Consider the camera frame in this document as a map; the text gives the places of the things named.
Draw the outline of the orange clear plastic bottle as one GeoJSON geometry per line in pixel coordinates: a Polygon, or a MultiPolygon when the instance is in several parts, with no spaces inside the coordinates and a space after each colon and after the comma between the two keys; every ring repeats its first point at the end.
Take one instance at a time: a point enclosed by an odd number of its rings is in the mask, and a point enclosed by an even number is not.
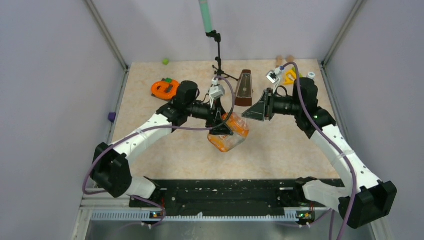
{"type": "Polygon", "coordinates": [[[242,144],[250,133],[247,121],[236,112],[231,114],[227,124],[233,135],[207,135],[208,141],[222,153],[227,153],[242,144]]]}

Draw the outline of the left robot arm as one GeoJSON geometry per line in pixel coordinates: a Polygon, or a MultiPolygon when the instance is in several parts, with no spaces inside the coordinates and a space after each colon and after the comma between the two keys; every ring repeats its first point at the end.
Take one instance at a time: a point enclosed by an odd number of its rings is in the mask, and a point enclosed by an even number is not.
{"type": "Polygon", "coordinates": [[[222,76],[215,76],[208,91],[209,103],[197,99],[198,85],[193,81],[182,81],[176,89],[176,95],[161,106],[142,126],[126,137],[112,143],[101,143],[95,149],[94,160],[85,181],[92,179],[102,190],[112,197],[123,195],[138,196],[149,207],[160,202],[158,186],[147,177],[132,175],[130,166],[138,156],[161,138],[175,130],[194,131],[185,127],[188,118],[205,121],[203,131],[213,136],[233,136],[228,125],[232,112],[226,113],[221,105],[225,89],[220,81],[222,76]]]}

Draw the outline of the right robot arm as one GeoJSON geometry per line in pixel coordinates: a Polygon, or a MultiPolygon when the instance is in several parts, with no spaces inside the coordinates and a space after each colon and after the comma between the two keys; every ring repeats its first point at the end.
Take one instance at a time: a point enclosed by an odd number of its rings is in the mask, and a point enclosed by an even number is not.
{"type": "Polygon", "coordinates": [[[250,120],[271,120],[274,115],[293,116],[298,128],[321,149],[343,182],[335,187],[313,177],[299,178],[293,200],[299,206],[316,202],[340,214],[357,229],[389,215],[397,195],[391,181],[383,182],[361,161],[342,136],[331,114],[318,105],[318,87],[306,77],[296,80],[291,96],[268,88],[261,99],[242,113],[250,120]]]}

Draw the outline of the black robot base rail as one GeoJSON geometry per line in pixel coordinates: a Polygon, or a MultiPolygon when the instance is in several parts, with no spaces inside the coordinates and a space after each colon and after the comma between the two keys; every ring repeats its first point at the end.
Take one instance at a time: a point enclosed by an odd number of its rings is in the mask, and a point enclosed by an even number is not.
{"type": "Polygon", "coordinates": [[[301,200],[294,179],[156,180],[150,201],[166,219],[313,223],[327,212],[324,205],[301,200]]]}

